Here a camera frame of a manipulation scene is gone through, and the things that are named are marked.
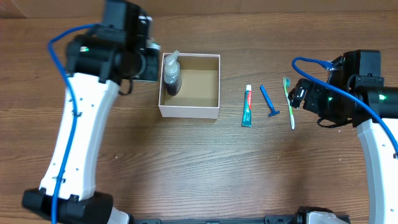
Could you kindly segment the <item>blue disposable razor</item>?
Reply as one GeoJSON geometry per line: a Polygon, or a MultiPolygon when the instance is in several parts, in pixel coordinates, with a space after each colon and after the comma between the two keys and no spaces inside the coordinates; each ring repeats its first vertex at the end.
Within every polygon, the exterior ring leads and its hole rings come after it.
{"type": "Polygon", "coordinates": [[[262,95],[263,95],[268,107],[270,108],[271,112],[269,113],[269,117],[279,114],[280,111],[276,111],[275,110],[274,105],[273,105],[273,103],[272,103],[272,101],[271,101],[269,95],[267,94],[266,89],[264,88],[263,85],[260,86],[260,90],[261,90],[261,93],[262,93],[262,95]]]}

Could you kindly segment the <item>clear spray bottle dark liquid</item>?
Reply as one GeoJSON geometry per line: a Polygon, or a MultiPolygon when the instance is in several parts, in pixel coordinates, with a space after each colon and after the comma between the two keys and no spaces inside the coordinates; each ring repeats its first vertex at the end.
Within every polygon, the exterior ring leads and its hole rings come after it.
{"type": "Polygon", "coordinates": [[[180,64],[178,62],[179,54],[180,52],[175,50],[172,54],[164,58],[164,83],[167,93],[170,96],[177,95],[182,85],[180,64]]]}

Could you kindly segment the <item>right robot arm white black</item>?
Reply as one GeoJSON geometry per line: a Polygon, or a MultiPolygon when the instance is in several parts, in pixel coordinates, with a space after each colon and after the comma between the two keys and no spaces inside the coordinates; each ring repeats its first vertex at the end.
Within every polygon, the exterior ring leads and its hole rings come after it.
{"type": "Polygon", "coordinates": [[[296,57],[303,77],[288,94],[293,108],[329,128],[357,129],[369,192],[369,222],[397,223],[397,88],[384,84],[378,50],[345,52],[332,61],[296,57]]]}

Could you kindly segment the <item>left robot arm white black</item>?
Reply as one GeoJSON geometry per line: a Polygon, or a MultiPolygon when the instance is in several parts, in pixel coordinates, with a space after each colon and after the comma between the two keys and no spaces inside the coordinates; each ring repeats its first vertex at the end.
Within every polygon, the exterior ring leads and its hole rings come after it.
{"type": "Polygon", "coordinates": [[[65,84],[65,102],[49,167],[22,206],[52,223],[133,223],[96,190],[96,165],[111,107],[123,80],[158,80],[160,47],[150,36],[152,18],[130,1],[106,1],[96,24],[70,29],[66,61],[48,52],[65,84]]]}

